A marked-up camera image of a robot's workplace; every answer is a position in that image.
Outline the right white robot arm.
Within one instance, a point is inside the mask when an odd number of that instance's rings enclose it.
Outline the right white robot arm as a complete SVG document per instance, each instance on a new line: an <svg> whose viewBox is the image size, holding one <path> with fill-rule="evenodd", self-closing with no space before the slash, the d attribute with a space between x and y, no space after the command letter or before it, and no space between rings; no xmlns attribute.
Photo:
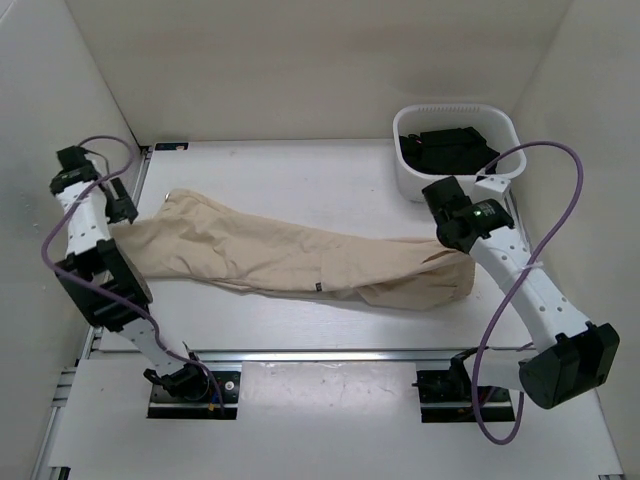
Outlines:
<svg viewBox="0 0 640 480"><path fill-rule="evenodd" d="M519 390L551 409L605 383L620 343L609 323L596 325L534 266L513 218L495 199L473 202L446 177L422 191L438 240L469 255L495 281L536 350L470 349L454 356L449 387L470 400L485 386Z"/></svg>

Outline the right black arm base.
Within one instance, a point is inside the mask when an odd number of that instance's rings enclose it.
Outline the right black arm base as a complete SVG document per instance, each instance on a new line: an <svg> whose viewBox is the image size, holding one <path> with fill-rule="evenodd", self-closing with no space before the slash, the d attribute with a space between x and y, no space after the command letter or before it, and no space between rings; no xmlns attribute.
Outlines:
<svg viewBox="0 0 640 480"><path fill-rule="evenodd" d="M458 387L445 370L418 370L413 386L418 389L421 422L425 424L475 422L471 393ZM509 391L478 388L480 413L485 422L512 422L515 413Z"/></svg>

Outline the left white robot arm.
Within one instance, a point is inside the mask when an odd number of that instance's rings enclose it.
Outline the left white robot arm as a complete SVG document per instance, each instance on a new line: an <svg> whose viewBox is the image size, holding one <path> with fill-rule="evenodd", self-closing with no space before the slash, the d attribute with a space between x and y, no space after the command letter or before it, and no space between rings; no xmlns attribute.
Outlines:
<svg viewBox="0 0 640 480"><path fill-rule="evenodd" d="M82 146L57 152L61 171L50 191L64 209L67 251L48 265L91 326L127 339L151 362L148 381L173 398L203 401L212 389L210 374L195 355L163 343L150 317L151 292L111 236L111 225L137 218L136 206L122 181L101 175L90 154Z"/></svg>

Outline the beige trousers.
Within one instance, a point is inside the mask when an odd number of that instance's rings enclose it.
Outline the beige trousers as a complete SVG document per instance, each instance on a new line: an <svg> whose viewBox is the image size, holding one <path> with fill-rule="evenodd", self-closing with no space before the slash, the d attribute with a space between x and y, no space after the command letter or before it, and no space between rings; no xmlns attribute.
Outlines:
<svg viewBox="0 0 640 480"><path fill-rule="evenodd" d="M111 229L146 279L424 311L467 297L475 263L435 239L369 239L235 211L175 189L151 218Z"/></svg>

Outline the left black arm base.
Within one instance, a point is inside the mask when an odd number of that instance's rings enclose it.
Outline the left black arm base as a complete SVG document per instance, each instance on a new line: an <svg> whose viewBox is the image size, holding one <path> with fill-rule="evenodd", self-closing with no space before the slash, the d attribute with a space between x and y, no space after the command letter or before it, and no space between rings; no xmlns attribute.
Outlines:
<svg viewBox="0 0 640 480"><path fill-rule="evenodd" d="M147 407L149 419L169 420L235 420L241 390L241 372L213 371L218 389L208 379L196 380L186 395L168 392L158 380Z"/></svg>

